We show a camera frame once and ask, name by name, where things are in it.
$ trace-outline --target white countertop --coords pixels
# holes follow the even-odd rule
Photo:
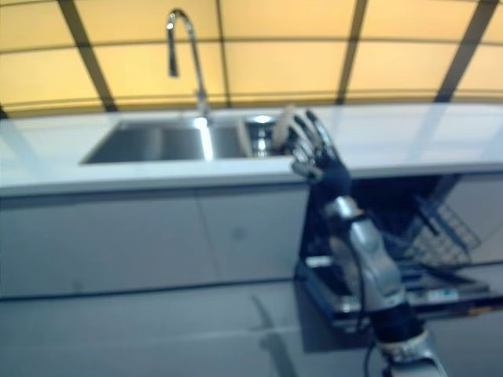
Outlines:
[[[503,105],[397,104],[313,107],[355,178],[503,171]],[[214,116],[279,114],[279,108]],[[82,165],[121,119],[190,117],[136,112],[4,119],[0,195],[301,182],[291,158]]]

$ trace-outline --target faucet spout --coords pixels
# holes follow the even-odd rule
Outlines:
[[[166,31],[167,31],[167,51],[168,51],[168,75],[171,77],[178,77],[178,64],[176,59],[176,50],[174,47],[174,25],[176,20],[181,18],[185,25],[185,30],[190,40],[190,47],[192,50],[194,69],[196,71],[197,81],[197,109],[204,118],[209,115],[210,107],[207,104],[207,95],[204,88],[203,73],[199,62],[199,54],[197,53],[196,33],[189,18],[181,9],[173,9],[167,16]]]

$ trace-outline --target robotic arm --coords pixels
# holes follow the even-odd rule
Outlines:
[[[401,273],[382,236],[351,198],[351,176],[331,138],[313,112],[308,110],[307,118],[311,127],[295,115],[300,128],[289,129],[287,146],[296,158],[292,169],[324,198],[319,211],[329,230],[332,256],[369,316],[388,363],[384,375],[447,377],[428,330],[407,302]]]

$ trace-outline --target sink basin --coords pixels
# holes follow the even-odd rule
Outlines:
[[[121,122],[83,163],[248,157],[237,124],[236,118],[216,119],[210,126],[202,118]]]

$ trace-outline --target gray floor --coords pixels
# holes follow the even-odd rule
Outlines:
[[[471,274],[503,289],[502,270]],[[450,375],[503,375],[503,312],[429,327]],[[358,377],[364,353],[291,283],[0,303],[2,377]]]

